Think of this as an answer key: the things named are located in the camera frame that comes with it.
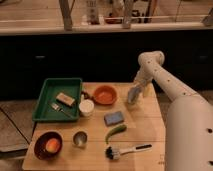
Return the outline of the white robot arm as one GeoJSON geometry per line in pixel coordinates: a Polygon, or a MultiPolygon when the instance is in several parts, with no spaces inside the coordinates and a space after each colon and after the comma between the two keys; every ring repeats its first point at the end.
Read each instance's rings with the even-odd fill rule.
{"type": "Polygon", "coordinates": [[[166,119],[165,171],[213,171],[213,106],[165,70],[164,61],[162,51],[139,55],[140,69],[127,102],[134,104],[155,80],[171,100],[166,119]]]}

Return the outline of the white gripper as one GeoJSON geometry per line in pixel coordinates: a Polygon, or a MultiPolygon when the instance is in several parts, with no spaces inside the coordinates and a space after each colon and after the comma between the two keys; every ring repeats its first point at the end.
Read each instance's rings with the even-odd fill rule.
{"type": "Polygon", "coordinates": [[[134,78],[133,84],[128,91],[127,102],[134,104],[143,89],[152,81],[153,77],[146,73],[144,70],[139,70],[134,78]]]}

